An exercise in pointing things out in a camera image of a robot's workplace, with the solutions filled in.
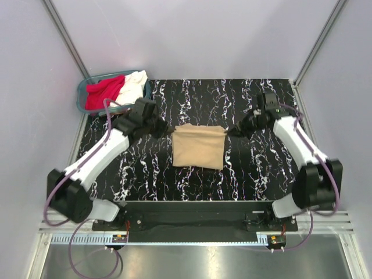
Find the tan polo shirt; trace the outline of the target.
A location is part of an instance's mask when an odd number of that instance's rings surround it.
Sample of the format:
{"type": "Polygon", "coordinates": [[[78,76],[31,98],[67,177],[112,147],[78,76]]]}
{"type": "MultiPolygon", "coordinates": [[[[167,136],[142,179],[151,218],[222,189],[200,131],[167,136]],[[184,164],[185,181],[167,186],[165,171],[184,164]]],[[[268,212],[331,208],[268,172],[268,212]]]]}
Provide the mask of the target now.
{"type": "Polygon", "coordinates": [[[171,135],[173,166],[222,170],[226,131],[221,126],[175,127],[171,135]]]}

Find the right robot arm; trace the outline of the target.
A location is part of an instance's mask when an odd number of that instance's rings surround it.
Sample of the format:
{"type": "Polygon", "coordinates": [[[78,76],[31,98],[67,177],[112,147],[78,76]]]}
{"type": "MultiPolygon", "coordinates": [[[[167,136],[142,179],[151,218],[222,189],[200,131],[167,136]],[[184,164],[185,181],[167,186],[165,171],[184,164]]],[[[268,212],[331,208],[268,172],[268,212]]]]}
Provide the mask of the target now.
{"type": "Polygon", "coordinates": [[[269,230],[277,230],[285,218],[307,210],[328,217],[338,212],[343,165],[330,159],[313,143],[300,125],[303,113],[279,103],[274,93],[257,96],[257,105],[226,134],[251,138],[256,131],[271,130],[287,148],[298,168],[291,193],[274,201],[264,215],[269,230]]]}

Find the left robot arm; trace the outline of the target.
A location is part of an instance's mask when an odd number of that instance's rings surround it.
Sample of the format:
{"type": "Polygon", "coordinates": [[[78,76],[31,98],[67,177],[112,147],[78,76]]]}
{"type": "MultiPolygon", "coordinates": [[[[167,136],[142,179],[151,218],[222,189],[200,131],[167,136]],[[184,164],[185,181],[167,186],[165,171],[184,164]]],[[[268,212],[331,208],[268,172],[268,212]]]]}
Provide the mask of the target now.
{"type": "Polygon", "coordinates": [[[155,101],[139,98],[131,109],[116,120],[108,120],[104,136],[79,160],[63,171],[53,169],[47,176],[44,221],[49,208],[80,224],[86,220],[102,220],[113,230],[125,225],[121,207],[106,199],[92,199],[89,190],[96,178],[121,153],[146,135],[159,139],[174,129],[163,120],[155,101]]]}

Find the white shirt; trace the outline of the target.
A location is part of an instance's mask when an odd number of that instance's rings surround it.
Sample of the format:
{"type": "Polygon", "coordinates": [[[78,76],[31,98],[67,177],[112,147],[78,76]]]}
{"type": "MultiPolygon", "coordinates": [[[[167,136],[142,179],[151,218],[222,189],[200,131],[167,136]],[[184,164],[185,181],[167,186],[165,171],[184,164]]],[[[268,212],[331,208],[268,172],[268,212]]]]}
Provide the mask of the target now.
{"type": "Polygon", "coordinates": [[[134,104],[138,98],[144,96],[145,84],[148,76],[145,70],[134,71],[125,76],[125,83],[120,89],[118,97],[110,103],[110,107],[134,104]]]}

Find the red shirt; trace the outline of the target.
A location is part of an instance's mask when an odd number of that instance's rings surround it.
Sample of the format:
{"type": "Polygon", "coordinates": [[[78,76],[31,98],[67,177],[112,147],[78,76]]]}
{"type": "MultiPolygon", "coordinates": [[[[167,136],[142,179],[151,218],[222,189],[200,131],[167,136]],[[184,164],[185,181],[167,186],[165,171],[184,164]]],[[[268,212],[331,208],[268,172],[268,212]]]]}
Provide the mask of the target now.
{"type": "Polygon", "coordinates": [[[124,83],[125,76],[119,75],[114,78],[99,81],[96,84],[88,84],[86,86],[88,96],[87,101],[85,103],[85,109],[86,110],[104,109],[104,100],[111,99],[115,101],[124,83]]]}

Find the teal laundry basket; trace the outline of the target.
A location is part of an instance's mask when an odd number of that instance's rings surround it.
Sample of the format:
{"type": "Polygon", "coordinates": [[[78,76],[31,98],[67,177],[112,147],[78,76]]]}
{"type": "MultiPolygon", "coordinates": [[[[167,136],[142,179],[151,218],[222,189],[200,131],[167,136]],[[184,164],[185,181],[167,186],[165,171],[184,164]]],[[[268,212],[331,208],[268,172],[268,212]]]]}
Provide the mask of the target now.
{"type": "Polygon", "coordinates": [[[139,98],[152,99],[145,70],[126,70],[92,76],[77,87],[77,109],[88,115],[101,115],[105,106],[110,113],[121,113],[139,98]]]}

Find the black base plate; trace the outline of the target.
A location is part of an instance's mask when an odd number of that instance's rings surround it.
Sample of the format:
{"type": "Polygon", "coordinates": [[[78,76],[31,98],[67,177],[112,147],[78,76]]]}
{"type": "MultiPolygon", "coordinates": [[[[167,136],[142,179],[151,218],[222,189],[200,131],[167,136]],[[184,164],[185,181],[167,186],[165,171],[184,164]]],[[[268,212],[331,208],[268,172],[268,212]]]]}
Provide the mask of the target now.
{"type": "Polygon", "coordinates": [[[297,231],[294,217],[278,219],[270,201],[126,202],[117,219],[95,221],[94,231],[190,235],[212,240],[247,240],[253,233],[297,231]]]}

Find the left aluminium frame post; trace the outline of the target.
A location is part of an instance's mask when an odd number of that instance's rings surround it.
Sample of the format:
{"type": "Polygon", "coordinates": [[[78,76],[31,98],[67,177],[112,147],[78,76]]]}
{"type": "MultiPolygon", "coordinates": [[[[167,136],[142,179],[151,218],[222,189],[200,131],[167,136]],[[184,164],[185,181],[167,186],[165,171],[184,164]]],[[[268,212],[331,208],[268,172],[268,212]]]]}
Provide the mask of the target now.
{"type": "Polygon", "coordinates": [[[52,20],[55,28],[57,29],[62,41],[64,42],[71,58],[73,59],[74,63],[76,64],[77,68],[79,69],[81,75],[84,78],[90,77],[90,74],[73,42],[70,37],[70,34],[56,8],[53,1],[51,0],[41,0],[47,14],[49,15],[50,19],[52,20]]]}

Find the aluminium frame post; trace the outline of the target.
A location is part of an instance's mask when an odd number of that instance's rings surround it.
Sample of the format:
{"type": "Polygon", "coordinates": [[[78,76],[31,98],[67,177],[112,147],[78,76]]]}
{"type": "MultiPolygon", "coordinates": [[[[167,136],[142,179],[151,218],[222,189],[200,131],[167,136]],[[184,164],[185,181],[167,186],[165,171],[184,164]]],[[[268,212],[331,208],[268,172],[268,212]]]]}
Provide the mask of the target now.
{"type": "Polygon", "coordinates": [[[326,41],[329,33],[331,32],[333,26],[336,24],[340,14],[342,13],[343,9],[345,8],[348,0],[337,0],[335,6],[333,7],[330,15],[328,16],[323,28],[320,31],[319,36],[317,37],[310,53],[308,54],[303,66],[301,67],[296,79],[294,79],[293,84],[295,87],[299,87],[300,83],[304,79],[306,73],[310,69],[313,61],[315,60],[317,54],[321,50],[324,42],[326,41]]]}
{"type": "Polygon", "coordinates": [[[84,78],[90,77],[90,74],[73,42],[70,37],[70,34],[56,8],[53,1],[51,0],[41,0],[47,14],[49,15],[50,19],[52,20],[55,28],[57,29],[62,41],[64,42],[71,58],[73,59],[74,63],[76,64],[77,68],[79,69],[81,75],[84,78]]]}

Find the aluminium rail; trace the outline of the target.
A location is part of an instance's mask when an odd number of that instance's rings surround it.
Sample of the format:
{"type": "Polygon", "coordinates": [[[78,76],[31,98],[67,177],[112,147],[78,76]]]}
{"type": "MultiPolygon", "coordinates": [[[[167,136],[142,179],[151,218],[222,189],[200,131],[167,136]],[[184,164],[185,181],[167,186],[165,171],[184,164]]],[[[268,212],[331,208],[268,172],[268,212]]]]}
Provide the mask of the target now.
{"type": "MultiPolygon", "coordinates": [[[[333,216],[322,216],[315,212],[313,216],[313,234],[352,234],[354,226],[352,225],[349,215],[345,211],[340,211],[333,216]]],[[[298,230],[289,231],[286,229],[286,234],[307,234],[310,229],[310,213],[300,214],[296,217],[298,230]]],[[[38,228],[38,233],[72,233],[78,225],[69,221],[61,226],[52,227],[46,222],[41,221],[38,228]]]]}

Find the right aluminium frame post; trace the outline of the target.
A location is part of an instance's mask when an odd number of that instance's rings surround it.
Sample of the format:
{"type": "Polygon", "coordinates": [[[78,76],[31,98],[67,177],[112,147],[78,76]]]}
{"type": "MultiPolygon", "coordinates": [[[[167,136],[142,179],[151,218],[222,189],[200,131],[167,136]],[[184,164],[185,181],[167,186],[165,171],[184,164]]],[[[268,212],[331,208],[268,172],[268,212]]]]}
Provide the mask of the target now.
{"type": "Polygon", "coordinates": [[[296,79],[294,79],[293,84],[295,87],[299,87],[300,83],[304,79],[306,73],[310,69],[313,61],[315,60],[317,54],[321,50],[324,42],[326,41],[329,33],[331,32],[333,26],[336,24],[340,14],[342,13],[343,9],[345,8],[348,0],[337,0],[335,6],[333,7],[330,15],[328,16],[323,28],[320,31],[319,36],[317,37],[310,53],[308,54],[303,66],[301,67],[296,79]]]}

